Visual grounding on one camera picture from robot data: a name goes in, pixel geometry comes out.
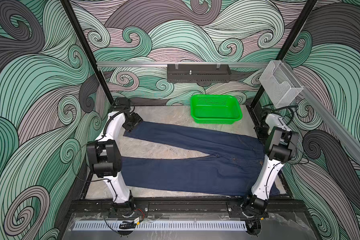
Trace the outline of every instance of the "dark blue jeans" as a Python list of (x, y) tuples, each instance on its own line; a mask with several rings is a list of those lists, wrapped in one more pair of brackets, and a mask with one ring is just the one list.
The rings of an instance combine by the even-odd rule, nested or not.
[[(124, 136), (210, 154), (189, 159), (123, 157), (121, 172), (128, 186), (245, 196), (251, 193), (264, 161), (264, 146), (245, 135), (141, 122)], [(272, 187), (271, 194), (278, 193)]]

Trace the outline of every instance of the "white mesh basket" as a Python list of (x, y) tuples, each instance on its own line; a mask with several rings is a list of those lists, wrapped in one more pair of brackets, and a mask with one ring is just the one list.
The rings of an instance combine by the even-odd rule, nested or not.
[(293, 71), (282, 61), (270, 61), (260, 77), (261, 85), (275, 108), (288, 106), (302, 91), (302, 85)]

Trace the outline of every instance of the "black metal post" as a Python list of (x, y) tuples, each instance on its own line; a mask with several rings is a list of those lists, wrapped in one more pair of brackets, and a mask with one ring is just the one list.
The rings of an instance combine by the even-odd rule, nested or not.
[(109, 103), (112, 104), (113, 103), (112, 94), (110, 93), (110, 90), (107, 86), (107, 82), (106, 82), (103, 74), (97, 69), (96, 58), (93, 55), (91, 48), (89, 47), (87, 39), (85, 38), (84, 32), (81, 29), (81, 26), (75, 15), (75, 12), (73, 11), (71, 3), (69, 2), (69, 0), (60, 0), (60, 2), (69, 18), (69, 21), (71, 22), (73, 30), (75, 30), (75, 32), (76, 32), (77, 38), (79, 39), (81, 46), (83, 47), (83, 50), (84, 50), (85, 54), (87, 55), (87, 58), (93, 68), (93, 71), (95, 72), (97, 79), (100, 82), (101, 87), (103, 88), (103, 90), (106, 94), (106, 97), (107, 97)]
[[(317, 0), (307, 0), (304, 8), (302, 9), (299, 17), (296, 19), (295, 24), (291, 32), (289, 33), (287, 39), (285, 40), (283, 46), (281, 47), (278, 55), (276, 56), (275, 60), (283, 60), (283, 58), (287, 55), (289, 48), (292, 46), (293, 42), (295, 41), (296, 37), (299, 35), (304, 23), (306, 22), (309, 14), (311, 13), (313, 7), (315, 6)], [(253, 110), (256, 104), (259, 102), (261, 96), (264, 93), (263, 86), (260, 86), (259, 90), (257, 91), (255, 97), (251, 102), (250, 108)]]

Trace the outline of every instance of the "green plastic basket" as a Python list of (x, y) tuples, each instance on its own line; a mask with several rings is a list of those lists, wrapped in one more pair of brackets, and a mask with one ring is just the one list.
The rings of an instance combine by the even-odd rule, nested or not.
[(193, 95), (191, 116), (197, 123), (232, 124), (243, 114), (237, 99), (230, 95)]

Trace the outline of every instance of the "swirl pattern wallpaper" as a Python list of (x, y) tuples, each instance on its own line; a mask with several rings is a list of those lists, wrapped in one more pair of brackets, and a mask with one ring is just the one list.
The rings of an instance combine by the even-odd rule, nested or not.
[[(284, 59), (360, 143), (360, 0), (316, 7)], [(270, 103), (266, 94), (261, 104)], [(303, 95), (289, 127), (298, 153), (283, 174), (323, 239), (360, 240), (360, 165)], [(283, 110), (286, 122), (290, 112)]]
[(109, 106), (92, 75), (59, 0), (0, 0), (0, 240), (57, 238)]
[[(97, 61), (178, 62), (274, 60), (305, 2), (71, 0)], [(112, 94), (135, 105), (189, 105), (194, 94), (232, 95), (250, 104), (263, 69), (231, 70), (230, 83), (203, 87), (168, 83), (166, 68), (102, 68)]]

